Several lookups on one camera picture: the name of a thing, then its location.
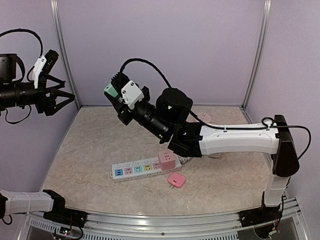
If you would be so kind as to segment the green plug adapter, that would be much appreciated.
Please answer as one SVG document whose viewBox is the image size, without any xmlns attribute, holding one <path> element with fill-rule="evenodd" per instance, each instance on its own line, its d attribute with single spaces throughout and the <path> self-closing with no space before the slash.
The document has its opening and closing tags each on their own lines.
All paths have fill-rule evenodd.
<svg viewBox="0 0 320 240">
<path fill-rule="evenodd" d="M 114 88 L 114 86 L 109 83 L 103 90 L 103 93 L 106 98 L 114 98 L 114 99 L 119 99 L 120 95 L 117 92 L 117 90 Z"/>
</svg>

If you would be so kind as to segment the white multicolour power strip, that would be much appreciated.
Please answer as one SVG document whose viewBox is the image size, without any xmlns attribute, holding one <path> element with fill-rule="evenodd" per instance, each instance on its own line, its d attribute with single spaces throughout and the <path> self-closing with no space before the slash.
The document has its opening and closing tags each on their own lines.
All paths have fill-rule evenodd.
<svg viewBox="0 0 320 240">
<path fill-rule="evenodd" d="M 181 168 L 182 164 L 176 159 L 175 167 L 163 170 L 158 158 L 154 157 L 112 164 L 110 176 L 114 182 L 123 182 L 172 173 L 181 170 Z"/>
</svg>

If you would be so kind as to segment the pink cube socket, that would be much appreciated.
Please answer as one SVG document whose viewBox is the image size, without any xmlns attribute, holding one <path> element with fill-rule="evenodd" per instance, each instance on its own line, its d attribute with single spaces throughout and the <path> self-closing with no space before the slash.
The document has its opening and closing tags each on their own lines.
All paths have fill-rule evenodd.
<svg viewBox="0 0 320 240">
<path fill-rule="evenodd" d="M 171 170 L 176 167 L 176 157 L 170 150 L 159 151 L 158 162 L 163 171 Z"/>
</svg>

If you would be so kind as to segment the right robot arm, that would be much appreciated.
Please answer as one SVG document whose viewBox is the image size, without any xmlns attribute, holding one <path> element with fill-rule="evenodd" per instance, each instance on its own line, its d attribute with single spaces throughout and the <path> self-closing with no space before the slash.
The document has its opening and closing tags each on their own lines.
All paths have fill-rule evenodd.
<svg viewBox="0 0 320 240">
<path fill-rule="evenodd" d="M 215 153 L 254 152 L 270 155 L 272 171 L 256 218 L 266 222 L 282 200 L 287 182 L 300 167 L 296 147 L 282 115 L 263 118 L 258 124 L 214 125 L 193 115 L 193 100 L 181 90 L 168 87 L 155 104 L 147 87 L 139 87 L 125 74 L 117 73 L 103 91 L 124 125 L 131 121 L 147 129 L 161 144 L 181 157 L 199 158 Z"/>
</svg>

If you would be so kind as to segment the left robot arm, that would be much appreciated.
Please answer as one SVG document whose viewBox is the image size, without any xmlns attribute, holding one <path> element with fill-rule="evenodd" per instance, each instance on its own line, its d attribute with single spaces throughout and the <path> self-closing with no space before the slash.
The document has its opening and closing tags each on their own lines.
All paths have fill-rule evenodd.
<svg viewBox="0 0 320 240">
<path fill-rule="evenodd" d="M 75 95 L 63 91 L 66 83 L 50 74 L 59 55 L 49 50 L 41 55 L 33 66 L 32 81 L 16 79 L 16 68 L 25 73 L 23 61 L 15 53 L 0 56 L 0 110 L 35 106 L 39 114 L 47 117 L 55 115 L 66 105 L 72 103 Z M 70 211 L 65 207 L 65 199 L 53 190 L 40 192 L 0 192 L 0 217 L 3 219 L 14 214 L 29 212 L 50 213 L 63 223 L 70 218 Z"/>
</svg>

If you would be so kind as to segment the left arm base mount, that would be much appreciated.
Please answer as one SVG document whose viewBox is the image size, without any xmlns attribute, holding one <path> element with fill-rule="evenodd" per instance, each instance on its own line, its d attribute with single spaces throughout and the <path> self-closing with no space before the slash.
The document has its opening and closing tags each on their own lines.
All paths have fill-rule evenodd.
<svg viewBox="0 0 320 240">
<path fill-rule="evenodd" d="M 43 218 L 46 220 L 80 228 L 84 227 L 87 217 L 87 212 L 70 208 L 65 208 L 61 211 L 52 210 L 43 214 Z"/>
</svg>

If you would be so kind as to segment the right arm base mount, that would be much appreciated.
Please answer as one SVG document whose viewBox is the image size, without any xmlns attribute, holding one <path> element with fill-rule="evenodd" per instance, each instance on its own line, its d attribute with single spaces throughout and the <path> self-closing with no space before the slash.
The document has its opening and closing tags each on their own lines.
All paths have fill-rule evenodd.
<svg viewBox="0 0 320 240">
<path fill-rule="evenodd" d="M 282 213 L 277 208 L 273 207 L 264 209 L 259 207 L 239 212 L 239 218 L 243 228 L 278 220 L 281 217 Z"/>
</svg>

